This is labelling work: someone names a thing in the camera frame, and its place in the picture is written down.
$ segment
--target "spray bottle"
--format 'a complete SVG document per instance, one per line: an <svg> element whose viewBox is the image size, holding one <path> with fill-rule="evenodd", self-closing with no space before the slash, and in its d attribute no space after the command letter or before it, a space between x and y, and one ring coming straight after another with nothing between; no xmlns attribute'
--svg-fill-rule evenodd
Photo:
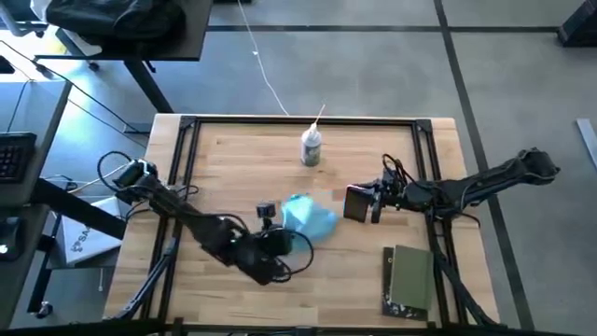
<svg viewBox="0 0 597 336"><path fill-rule="evenodd" d="M314 167L319 163L321 157L321 134L317 131L317 120L321 117L324 112L326 105L321 106L319 115L314 123L311 124L309 129L303 132L300 140L302 142L302 149L300 151L300 160L308 167Z"/></svg>

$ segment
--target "concrete floor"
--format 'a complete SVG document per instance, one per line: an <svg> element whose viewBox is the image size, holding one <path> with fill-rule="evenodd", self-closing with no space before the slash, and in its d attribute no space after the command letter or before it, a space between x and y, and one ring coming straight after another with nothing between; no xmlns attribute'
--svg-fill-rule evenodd
<svg viewBox="0 0 597 336"><path fill-rule="evenodd" d="M451 26L557 26L582 0L443 3ZM253 24L438 25L433 0L256 0L246 12ZM214 7L211 24L241 23L236 6ZM519 149L539 147L562 167L549 187L518 187L499 197L535 325L594 334L597 228L591 201L597 196L597 172L574 121L590 118L597 125L597 50L563 49L555 34L466 33L452 38L489 164L501 163ZM456 118L467 169L478 170L441 33L276 32L256 33L256 39L270 81L291 114L313 115L325 101L326 114L335 116ZM209 33L200 63L155 63L155 79L177 112L279 114L252 50L247 33ZM80 63L46 64L68 71L123 118L153 119L154 108L122 64L101 63L97 74ZM71 99L121 126L80 93L72 93ZM75 143L83 150L73 150ZM143 154L141 147L69 105L44 174L91 180L97 158L110 149ZM61 164L72 157L80 159L77 167ZM531 207L529 200L539 205ZM516 327L519 321L485 206L480 216L500 315ZM13 327L98 320L107 291L97 291L98 281L95 269L55 273L48 293L55 314L37 321L23 312L22 302Z"/></svg>

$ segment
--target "wooden table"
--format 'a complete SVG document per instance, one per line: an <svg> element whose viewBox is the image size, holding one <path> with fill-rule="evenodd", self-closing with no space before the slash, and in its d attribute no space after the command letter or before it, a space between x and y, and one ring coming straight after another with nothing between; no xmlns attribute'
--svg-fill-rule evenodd
<svg viewBox="0 0 597 336"><path fill-rule="evenodd" d="M146 159L157 164L162 180L170 171L180 118L157 115L154 122ZM465 176L454 120L431 120L442 177ZM408 129L322 125L322 161L314 168L299 160L304 130L304 125L202 123L191 181L200 192L190 202L200 211L238 214L251 230L258 230L256 205L295 193L310 192L341 216L346 185L381 176L383 153L401 159L417 177ZM105 315L121 309L145 281L157 227L153 214L130 222ZM458 218L452 232L463 282L486 313L499 320L477 224ZM381 315L382 249L394 245L428 249L423 215L386 208L379 225L341 219L333 235L316 246L311 268L288 283L262 287L209 257L184 229L168 321L184 317L186 324L198 325L424 328L424 322ZM447 279L445 283L455 321ZM160 293L158 286L152 316ZM437 300L430 316L438 321Z"/></svg>

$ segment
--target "blue cloth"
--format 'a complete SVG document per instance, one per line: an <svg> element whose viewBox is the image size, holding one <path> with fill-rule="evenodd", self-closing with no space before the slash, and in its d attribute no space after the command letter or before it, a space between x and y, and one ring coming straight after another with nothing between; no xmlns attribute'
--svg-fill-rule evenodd
<svg viewBox="0 0 597 336"><path fill-rule="evenodd" d="M306 195L292 195L282 205L282 213L284 214L284 227L306 235L312 244L324 241L330 236L338 222L336 214ZM308 248L304 239L295 238L293 240L293 250Z"/></svg>

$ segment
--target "green book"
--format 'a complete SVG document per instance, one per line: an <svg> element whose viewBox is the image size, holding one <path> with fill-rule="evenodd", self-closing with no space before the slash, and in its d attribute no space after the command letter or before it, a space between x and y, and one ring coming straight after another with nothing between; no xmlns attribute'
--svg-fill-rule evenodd
<svg viewBox="0 0 597 336"><path fill-rule="evenodd" d="M433 255L396 245L392 262L390 299L393 303L429 310L433 288Z"/></svg>

